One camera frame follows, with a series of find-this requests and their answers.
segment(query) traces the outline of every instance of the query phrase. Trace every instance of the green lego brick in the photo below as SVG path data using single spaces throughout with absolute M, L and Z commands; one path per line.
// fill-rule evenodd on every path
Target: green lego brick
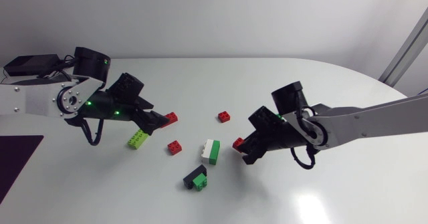
M 140 148 L 141 144 L 147 139 L 148 134 L 144 133 L 142 130 L 138 130 L 134 136 L 128 141 L 128 145 L 134 149 Z
M 219 156 L 220 142 L 218 140 L 213 141 L 213 148 L 209 154 L 209 164 L 217 164 L 217 157 Z
M 198 191 L 201 191 L 208 184 L 207 177 L 201 173 L 195 179 L 193 179 L 193 185 Z

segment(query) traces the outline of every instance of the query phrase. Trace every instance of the table surface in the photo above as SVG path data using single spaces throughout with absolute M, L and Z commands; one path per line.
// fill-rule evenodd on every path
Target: table surface
M 1 135 L 45 136 L 1 204 L 1 223 L 426 223 L 427 133 L 355 140 L 318 153 L 310 171 L 289 150 L 247 166 L 231 148 L 253 132 L 256 109 L 276 111 L 270 93 L 295 81 L 310 105 L 405 97 L 370 77 L 312 60 L 138 59 L 112 60 L 107 86 L 122 72 L 145 84 L 140 95 L 155 111 L 179 121 L 131 150 L 132 122 L 106 121 L 90 146 L 63 120 L 0 116 Z M 224 110 L 231 120 L 220 123 Z M 206 165 L 206 188 L 187 190 L 183 178 L 208 138 L 221 141 L 217 165 Z M 171 156 L 174 140 L 183 150 Z

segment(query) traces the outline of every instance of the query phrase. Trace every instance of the lego brick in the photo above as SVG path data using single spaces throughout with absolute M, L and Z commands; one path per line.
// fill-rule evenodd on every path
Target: lego brick
M 148 134 L 142 130 L 138 130 L 134 136 L 128 141 L 128 145 L 134 149 L 140 148 L 141 144 L 147 139 Z
M 239 150 L 238 150 L 238 146 L 240 146 L 243 142 L 244 142 L 244 140 L 243 140 L 241 137 L 239 137 L 239 138 L 238 138 L 238 139 L 236 139 L 236 140 L 235 140 L 235 142 L 233 143 L 232 148 L 234 148 L 235 150 L 239 151 Z
M 230 120 L 230 115 L 226 111 L 224 111 L 224 112 L 222 112 L 222 113 L 219 114 L 219 120 L 222 123 L 224 123 L 226 121 L 229 121 Z
M 202 189 L 208 184 L 207 177 L 201 173 L 199 176 L 193 179 L 192 183 L 198 191 L 202 191 Z
M 209 164 L 217 164 L 217 157 L 219 156 L 220 142 L 214 140 L 211 154 L 209 155 Z
M 203 146 L 202 150 L 202 163 L 209 164 L 209 155 L 211 154 L 211 149 L 213 148 L 214 140 L 208 139 Z
M 202 150 L 202 163 L 216 164 L 219 155 L 220 142 L 208 139 Z
M 181 145 L 178 141 L 174 140 L 172 143 L 168 144 L 168 149 L 169 152 L 174 155 L 181 151 Z
M 165 126 L 168 126 L 168 125 L 170 125 L 174 122 L 177 122 L 179 120 L 179 117 L 177 117 L 177 115 L 174 112 L 167 114 L 165 117 L 167 117 L 169 119 L 169 122 L 164 124 L 163 126 L 161 126 L 161 128 L 164 128 Z
M 205 176 L 207 176 L 207 169 L 205 168 L 205 166 L 203 166 L 203 164 L 198 166 L 198 168 L 196 168 L 194 171 L 192 171 L 190 174 L 188 174 L 183 179 L 185 187 L 188 189 L 192 189 L 193 188 L 193 180 L 195 178 L 197 178 L 201 173 L 204 174 Z

